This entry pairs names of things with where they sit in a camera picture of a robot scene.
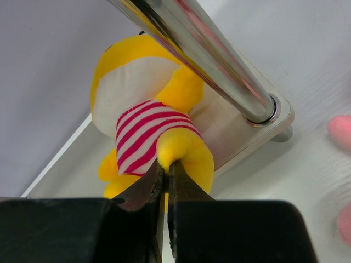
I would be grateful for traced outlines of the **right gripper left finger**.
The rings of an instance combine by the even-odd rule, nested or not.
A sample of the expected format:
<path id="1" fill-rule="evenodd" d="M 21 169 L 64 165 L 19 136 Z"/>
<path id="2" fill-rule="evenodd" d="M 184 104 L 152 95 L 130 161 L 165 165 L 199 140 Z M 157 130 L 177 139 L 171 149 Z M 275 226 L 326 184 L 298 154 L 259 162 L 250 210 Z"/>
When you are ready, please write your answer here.
<path id="1" fill-rule="evenodd" d="M 161 262 L 162 179 L 154 162 L 112 199 L 1 202 L 1 262 Z"/>

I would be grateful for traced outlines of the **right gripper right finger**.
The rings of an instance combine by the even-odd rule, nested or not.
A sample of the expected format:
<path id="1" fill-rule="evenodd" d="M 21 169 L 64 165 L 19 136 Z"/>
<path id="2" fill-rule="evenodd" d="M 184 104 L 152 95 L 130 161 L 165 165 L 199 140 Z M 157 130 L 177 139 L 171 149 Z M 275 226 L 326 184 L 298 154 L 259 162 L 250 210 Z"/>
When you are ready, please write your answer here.
<path id="1" fill-rule="evenodd" d="M 185 171 L 169 169 L 168 229 L 176 262 L 312 262 L 304 220 L 279 200 L 217 201 Z"/>

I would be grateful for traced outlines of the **yellow toy red stripes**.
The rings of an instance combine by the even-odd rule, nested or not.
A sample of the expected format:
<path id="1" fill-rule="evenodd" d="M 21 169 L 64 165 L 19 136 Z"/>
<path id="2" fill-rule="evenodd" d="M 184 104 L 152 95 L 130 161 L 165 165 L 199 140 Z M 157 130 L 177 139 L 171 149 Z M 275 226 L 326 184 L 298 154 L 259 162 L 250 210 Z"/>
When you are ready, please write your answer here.
<path id="1" fill-rule="evenodd" d="M 202 99 L 203 80 L 148 35 L 116 42 L 97 62 L 90 89 L 92 121 L 115 141 L 98 177 L 111 199 L 142 178 L 153 162 L 169 171 L 181 161 L 209 192 L 213 156 L 189 117 Z"/>

